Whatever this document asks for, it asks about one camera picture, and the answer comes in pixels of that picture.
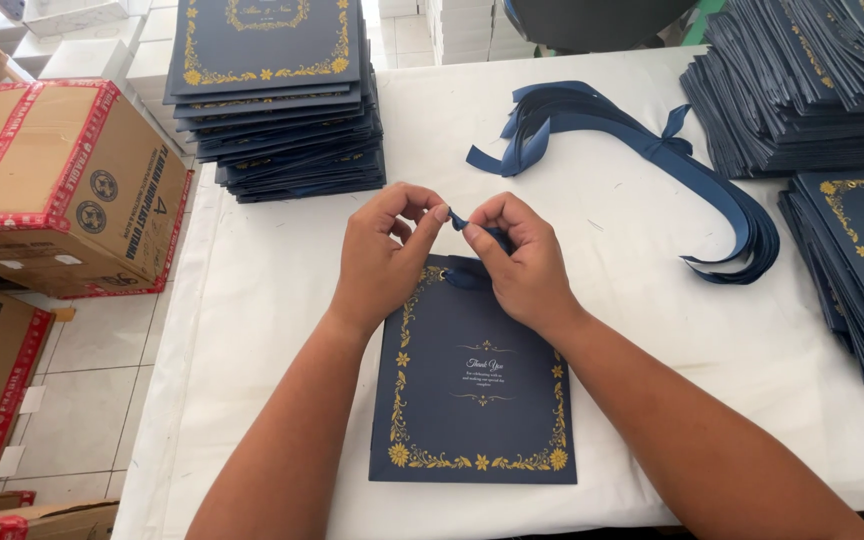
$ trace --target black chair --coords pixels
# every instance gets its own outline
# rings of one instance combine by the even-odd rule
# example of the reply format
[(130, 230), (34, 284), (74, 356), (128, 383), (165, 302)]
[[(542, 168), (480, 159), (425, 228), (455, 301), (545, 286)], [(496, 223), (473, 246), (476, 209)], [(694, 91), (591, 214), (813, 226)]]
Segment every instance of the black chair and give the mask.
[(565, 54), (662, 46), (656, 34), (697, 0), (499, 0), (526, 41)]

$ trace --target stack of paper bags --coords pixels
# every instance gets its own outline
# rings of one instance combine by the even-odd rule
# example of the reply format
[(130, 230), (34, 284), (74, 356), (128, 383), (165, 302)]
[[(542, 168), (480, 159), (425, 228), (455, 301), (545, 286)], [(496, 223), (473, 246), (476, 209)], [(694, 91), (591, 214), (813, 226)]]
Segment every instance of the stack of paper bags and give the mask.
[(163, 105), (240, 203), (385, 185), (359, 0), (180, 0)]
[(728, 178), (864, 169), (864, 0), (730, 0), (681, 77)]
[(825, 322), (858, 358), (864, 381), (864, 172), (799, 174), (778, 205)]

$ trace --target left hand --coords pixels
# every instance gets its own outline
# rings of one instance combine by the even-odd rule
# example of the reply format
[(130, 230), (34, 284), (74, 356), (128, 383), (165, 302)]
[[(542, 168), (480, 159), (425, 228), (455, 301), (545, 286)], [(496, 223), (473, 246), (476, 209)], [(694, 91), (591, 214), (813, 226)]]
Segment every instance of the left hand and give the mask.
[[(415, 230), (399, 216), (414, 221)], [(404, 182), (382, 189), (348, 218), (339, 284), (329, 311), (342, 324), (370, 336), (415, 290), (432, 243), (447, 221), (449, 206), (431, 189)]]

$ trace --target fingernail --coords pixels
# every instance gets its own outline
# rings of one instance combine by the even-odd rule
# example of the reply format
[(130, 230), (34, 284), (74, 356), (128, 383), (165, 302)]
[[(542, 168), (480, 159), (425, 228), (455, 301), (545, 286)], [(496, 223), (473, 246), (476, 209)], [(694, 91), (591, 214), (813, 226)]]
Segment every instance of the fingernail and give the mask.
[(472, 242), (475, 240), (479, 234), (482, 233), (482, 227), (475, 225), (474, 223), (469, 223), (462, 229), (462, 235), (465, 236), (465, 240)]
[(438, 219), (438, 223), (446, 223), (449, 221), (449, 205), (448, 204), (439, 204), (435, 207), (434, 210), (435, 218)]

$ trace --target right hand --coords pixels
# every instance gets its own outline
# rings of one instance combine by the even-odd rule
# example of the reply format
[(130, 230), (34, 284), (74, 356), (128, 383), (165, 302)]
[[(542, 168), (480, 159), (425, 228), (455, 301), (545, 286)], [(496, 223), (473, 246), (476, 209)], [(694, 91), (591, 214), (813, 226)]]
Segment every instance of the right hand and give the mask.
[[(492, 290), (512, 319), (551, 340), (588, 313), (569, 287), (562, 249), (551, 225), (512, 193), (495, 195), (475, 208), (462, 230), (485, 264)], [(509, 256), (482, 227), (499, 227), (517, 249)]]

